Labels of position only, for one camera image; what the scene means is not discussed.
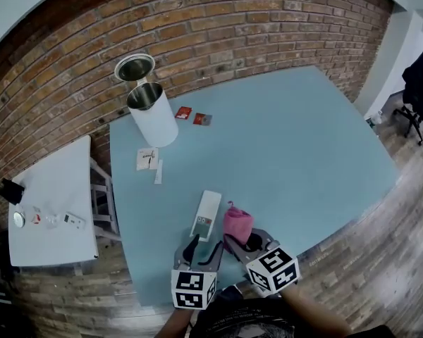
white table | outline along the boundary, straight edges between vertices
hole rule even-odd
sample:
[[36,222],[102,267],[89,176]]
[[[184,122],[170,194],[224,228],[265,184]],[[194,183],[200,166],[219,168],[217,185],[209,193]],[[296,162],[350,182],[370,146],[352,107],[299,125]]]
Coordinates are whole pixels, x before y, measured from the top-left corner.
[[25,187],[20,205],[25,213],[36,206],[44,213],[72,213],[85,220],[85,228],[68,223],[56,227],[36,225],[26,214],[25,225],[13,221],[16,207],[9,205],[8,235],[14,266],[58,265],[98,257],[91,206],[90,136],[76,140],[17,175],[13,181]]

white cylindrical container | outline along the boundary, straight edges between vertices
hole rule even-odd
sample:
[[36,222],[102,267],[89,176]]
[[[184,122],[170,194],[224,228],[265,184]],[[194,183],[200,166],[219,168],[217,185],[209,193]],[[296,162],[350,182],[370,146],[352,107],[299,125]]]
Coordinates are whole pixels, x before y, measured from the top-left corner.
[[138,85],[127,96],[127,105],[150,146],[161,148],[176,139],[177,122],[160,84],[146,82]]
[[176,139],[178,126],[163,87],[147,82],[146,76],[154,67],[155,60],[150,55],[135,54],[120,61],[114,75],[122,81],[137,82],[127,96],[127,106],[147,143],[161,148]]

black object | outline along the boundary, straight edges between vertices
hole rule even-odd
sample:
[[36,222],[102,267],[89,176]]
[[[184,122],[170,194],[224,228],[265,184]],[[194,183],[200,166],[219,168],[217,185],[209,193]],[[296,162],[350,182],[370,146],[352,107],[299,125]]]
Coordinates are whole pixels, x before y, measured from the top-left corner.
[[24,190],[24,187],[11,180],[3,178],[0,182],[0,196],[13,205],[20,203]]
[[[399,113],[409,120],[409,128],[404,134],[404,137],[409,135],[410,129],[413,126],[420,138],[418,145],[422,145],[423,138],[419,125],[423,122],[423,52],[409,68],[404,70],[403,79],[406,83],[403,92],[404,106],[401,110],[395,109],[393,114]],[[406,104],[412,105],[412,111]]]

can lid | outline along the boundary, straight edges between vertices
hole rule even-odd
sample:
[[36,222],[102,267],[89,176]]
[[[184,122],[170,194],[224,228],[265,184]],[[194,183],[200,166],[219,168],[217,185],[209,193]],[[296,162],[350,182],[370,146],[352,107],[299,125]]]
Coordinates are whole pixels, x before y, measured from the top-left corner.
[[148,76],[155,68],[155,60],[147,54],[133,54],[119,61],[114,76],[119,80],[134,82]]

brick wall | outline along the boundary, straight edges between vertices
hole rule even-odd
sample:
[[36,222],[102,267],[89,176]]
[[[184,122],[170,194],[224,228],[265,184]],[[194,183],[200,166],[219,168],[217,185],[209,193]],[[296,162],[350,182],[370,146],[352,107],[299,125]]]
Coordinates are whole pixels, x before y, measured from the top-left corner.
[[[92,134],[93,154],[106,165],[107,123],[128,112],[132,87],[113,76],[114,66],[135,52],[155,57],[149,78],[171,98],[315,64],[353,101],[392,6],[390,0],[48,0],[0,44],[0,179],[84,134]],[[0,229],[6,212],[0,199]]]

